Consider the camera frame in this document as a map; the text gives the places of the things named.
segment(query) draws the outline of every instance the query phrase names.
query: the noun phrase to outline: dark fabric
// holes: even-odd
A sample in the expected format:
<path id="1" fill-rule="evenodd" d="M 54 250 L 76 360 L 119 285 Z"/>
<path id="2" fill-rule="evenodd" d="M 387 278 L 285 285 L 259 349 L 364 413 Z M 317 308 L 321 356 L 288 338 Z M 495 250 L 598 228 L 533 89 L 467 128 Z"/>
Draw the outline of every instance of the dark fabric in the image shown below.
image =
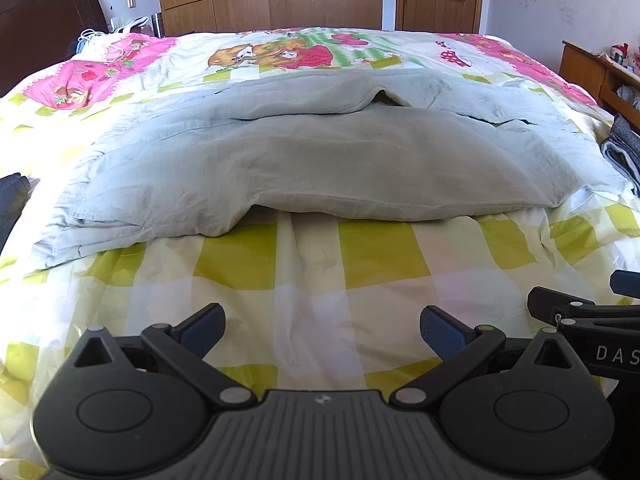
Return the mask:
<path id="1" fill-rule="evenodd" d="M 602 155 L 634 183 L 634 193 L 640 196 L 640 137 L 620 114 L 613 121 L 611 135 L 602 143 Z"/>
<path id="2" fill-rule="evenodd" d="M 609 404 L 616 419 L 616 430 L 600 472 L 607 480 L 638 480 L 640 478 L 640 384 L 620 381 L 609 396 Z"/>
<path id="3" fill-rule="evenodd" d="M 0 253 L 29 197 L 29 179 L 14 173 L 0 178 Z"/>

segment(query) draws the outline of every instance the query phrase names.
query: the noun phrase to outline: bedsheet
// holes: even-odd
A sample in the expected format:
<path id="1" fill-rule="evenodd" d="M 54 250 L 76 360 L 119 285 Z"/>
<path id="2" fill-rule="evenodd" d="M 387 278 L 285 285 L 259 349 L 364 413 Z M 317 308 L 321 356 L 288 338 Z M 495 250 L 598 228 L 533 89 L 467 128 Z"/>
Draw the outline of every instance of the bedsheet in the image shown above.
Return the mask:
<path id="1" fill-rule="evenodd" d="M 435 68 L 546 94 L 584 139 L 611 117 L 506 42 L 474 35 L 312 28 L 97 38 L 0 99 L 0 172 L 35 182 L 0 256 L 0 476 L 35 479 L 39 397 L 89 325 L 132 335 L 210 302 L 226 333 L 206 361 L 251 387 L 377 388 L 437 365 L 418 315 L 437 304 L 469 326 L 526 337 L 526 296 L 547 286 L 603 304 L 615 269 L 640 270 L 640 206 L 582 189 L 553 210 L 398 223 L 254 208 L 219 238 L 160 238 L 26 273 L 31 244 L 78 156 L 140 103 L 292 70 Z"/>

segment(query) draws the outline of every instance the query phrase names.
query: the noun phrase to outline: dark brown headboard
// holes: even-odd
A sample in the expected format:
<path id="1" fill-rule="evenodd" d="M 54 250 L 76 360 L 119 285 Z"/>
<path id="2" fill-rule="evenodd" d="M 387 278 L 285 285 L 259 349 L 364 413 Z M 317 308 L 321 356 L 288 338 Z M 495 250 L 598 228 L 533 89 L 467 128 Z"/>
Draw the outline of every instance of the dark brown headboard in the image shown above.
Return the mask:
<path id="1" fill-rule="evenodd" d="M 98 0 L 0 0 L 0 96 L 66 59 L 86 28 L 108 31 Z"/>

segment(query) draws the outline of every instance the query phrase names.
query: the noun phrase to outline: gray blanket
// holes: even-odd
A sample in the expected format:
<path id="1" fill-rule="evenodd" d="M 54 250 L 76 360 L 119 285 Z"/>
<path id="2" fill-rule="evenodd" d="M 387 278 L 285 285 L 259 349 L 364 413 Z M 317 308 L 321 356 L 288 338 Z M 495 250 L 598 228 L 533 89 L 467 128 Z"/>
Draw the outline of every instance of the gray blanket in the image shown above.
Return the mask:
<path id="1" fill-rule="evenodd" d="M 180 99 L 142 110 L 82 157 L 34 245 L 39 267 L 157 237 L 219 236 L 253 205 L 421 221 L 554 207 L 586 183 L 522 122 L 558 124 L 551 101 L 524 89 L 345 71 Z"/>

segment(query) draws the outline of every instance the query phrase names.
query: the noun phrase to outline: comforter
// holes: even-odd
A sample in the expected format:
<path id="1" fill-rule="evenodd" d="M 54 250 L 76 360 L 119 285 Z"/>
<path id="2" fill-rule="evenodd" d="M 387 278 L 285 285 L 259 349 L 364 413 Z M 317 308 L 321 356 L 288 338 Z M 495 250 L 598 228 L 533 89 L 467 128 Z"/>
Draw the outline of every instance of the comforter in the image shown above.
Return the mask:
<path id="1" fill-rule="evenodd" d="M 431 222 L 255 207 L 221 237 L 156 238 L 31 271 L 33 244 L 82 157 L 123 120 L 291 72 L 405 69 L 543 98 L 554 113 L 527 126 L 545 121 L 545 142 L 561 142 L 556 151 L 594 180 L 557 208 Z M 242 94 L 236 99 L 241 108 Z M 418 330 L 425 304 L 471 326 L 529 336 L 539 326 L 525 308 L 534 286 L 603 304 L 632 301 L 614 295 L 608 279 L 615 269 L 640 270 L 640 207 L 630 186 L 590 155 L 610 116 L 501 40 L 325 28 L 106 36 L 21 83 L 0 100 L 0 119 L 2 174 L 39 180 L 0 257 L 4 478 L 43 471 L 30 416 L 89 325 L 130 335 L 217 301 L 227 329 L 206 361 L 259 395 L 275 387 L 386 395 L 438 363 Z"/>

